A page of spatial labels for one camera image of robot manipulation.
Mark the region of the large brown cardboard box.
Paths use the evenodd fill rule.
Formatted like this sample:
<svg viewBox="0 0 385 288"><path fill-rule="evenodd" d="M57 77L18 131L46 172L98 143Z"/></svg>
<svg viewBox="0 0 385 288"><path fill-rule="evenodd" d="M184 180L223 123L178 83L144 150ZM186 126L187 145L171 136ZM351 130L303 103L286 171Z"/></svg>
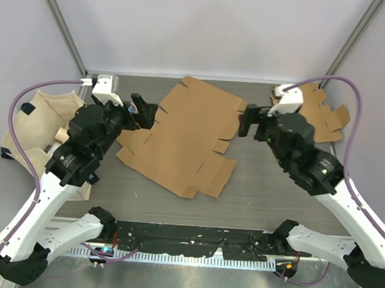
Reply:
<svg viewBox="0 0 385 288"><path fill-rule="evenodd" d="M218 198L237 163L224 154L247 102L186 76L160 106L151 129L121 133L117 157L179 197Z"/></svg>

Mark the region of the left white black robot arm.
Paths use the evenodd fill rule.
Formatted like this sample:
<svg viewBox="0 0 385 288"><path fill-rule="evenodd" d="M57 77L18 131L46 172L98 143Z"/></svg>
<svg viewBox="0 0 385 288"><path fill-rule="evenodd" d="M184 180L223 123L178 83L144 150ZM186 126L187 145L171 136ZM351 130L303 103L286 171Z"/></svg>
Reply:
<svg viewBox="0 0 385 288"><path fill-rule="evenodd" d="M76 244L91 239L109 242L116 232L116 220L101 207L70 225L45 235L47 224L62 205L95 173L105 153L123 130L151 129L158 110L139 94L130 103L113 98L96 99L83 105L68 123L69 139L54 152L42 176L35 176L36 188L21 209L0 232L0 275L24 286L38 279L50 262Z"/></svg>

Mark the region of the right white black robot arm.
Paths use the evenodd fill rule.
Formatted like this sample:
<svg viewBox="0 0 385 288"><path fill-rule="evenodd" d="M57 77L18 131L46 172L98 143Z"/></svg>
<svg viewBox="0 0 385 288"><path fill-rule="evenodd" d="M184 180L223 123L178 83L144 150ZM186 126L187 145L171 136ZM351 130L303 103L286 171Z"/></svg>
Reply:
<svg viewBox="0 0 385 288"><path fill-rule="evenodd" d="M274 232L273 248L285 255L308 253L344 269L362 288L385 288L385 227L372 215L338 159L315 146L314 127L298 113L268 115L269 108L250 104L239 117L239 136L251 125L255 140L266 142L284 173L323 204L351 238L325 235L288 219Z"/></svg>

